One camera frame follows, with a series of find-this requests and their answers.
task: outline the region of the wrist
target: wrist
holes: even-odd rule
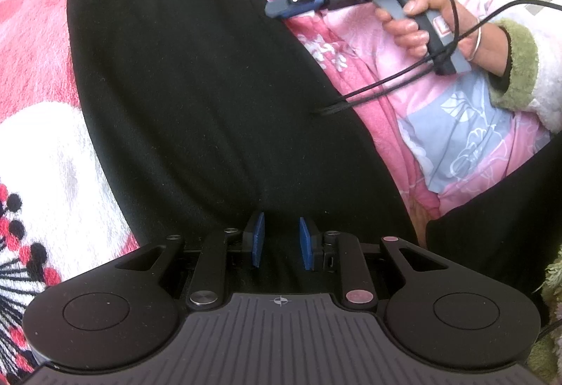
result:
[[[476,19],[476,24],[480,23],[480,19]],[[482,41],[482,27],[478,27],[476,31],[473,31],[469,36],[468,39],[470,41],[470,47],[472,47],[470,54],[468,54],[468,58],[466,61],[473,61],[474,57],[476,57],[476,52],[480,47],[480,43]]]
[[[482,26],[482,36],[472,63],[497,76],[503,76],[508,62],[508,37],[495,24]]]

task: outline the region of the round black pad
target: round black pad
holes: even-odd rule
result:
[[[433,305],[437,318],[453,328],[483,329],[499,317],[494,301],[474,293],[451,293]]]
[[[70,301],[63,313],[74,328],[99,331],[122,322],[129,314],[129,303],[116,294],[89,293]]]
[[[33,351],[55,366],[112,370],[167,342],[178,309],[150,273],[108,263],[38,295],[23,325]]]
[[[525,359],[540,329],[534,304],[515,289],[459,268],[409,273],[386,308],[395,339],[418,358],[456,370]]]

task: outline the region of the hand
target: hand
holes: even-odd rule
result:
[[[458,1],[456,1],[456,8],[459,15],[460,34],[463,34],[476,25],[478,19]],[[422,14],[428,9],[439,11],[447,25],[449,25],[449,28],[453,30],[455,23],[453,20],[453,9],[449,0],[410,0],[404,6],[404,13],[413,17]],[[396,45],[407,49],[409,55],[415,58],[423,58],[427,54],[429,34],[426,31],[421,31],[414,19],[394,20],[382,8],[377,8],[375,15],[382,22],[383,28],[394,36]],[[475,31],[459,41],[459,50],[465,58],[470,58],[474,55],[477,39],[478,32]]]

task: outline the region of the finger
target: finger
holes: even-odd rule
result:
[[[418,15],[428,9],[442,11],[451,3],[449,0],[409,0],[404,6],[406,15]]]
[[[383,25],[385,31],[393,36],[408,35],[418,30],[418,24],[412,19],[391,20]]]
[[[392,16],[390,15],[390,13],[383,8],[375,8],[375,16],[383,24],[386,24],[392,20]]]
[[[424,58],[427,55],[427,46],[418,46],[408,49],[408,55],[414,58]]]
[[[394,38],[396,45],[410,49],[413,47],[424,46],[429,42],[429,33],[426,31],[417,31],[405,36],[397,36]]]

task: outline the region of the crosshair logo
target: crosshair logo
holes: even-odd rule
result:
[[[286,297],[284,296],[278,296],[276,297],[274,300],[272,300],[275,304],[277,304],[278,306],[284,306],[285,304],[287,304],[288,302],[290,302],[290,300],[288,300]]]

